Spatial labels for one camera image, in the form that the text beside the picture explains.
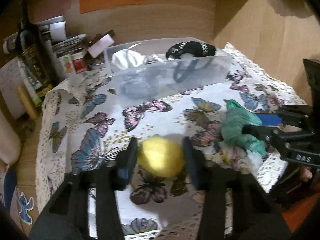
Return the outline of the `person's right hand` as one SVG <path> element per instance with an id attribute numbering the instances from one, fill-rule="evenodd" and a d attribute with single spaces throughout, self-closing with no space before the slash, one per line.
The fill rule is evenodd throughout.
<path id="1" fill-rule="evenodd" d="M 313 174 L 310 166 L 301 166 L 300 170 L 300 180 L 304 182 L 308 182 L 313 178 Z"/>

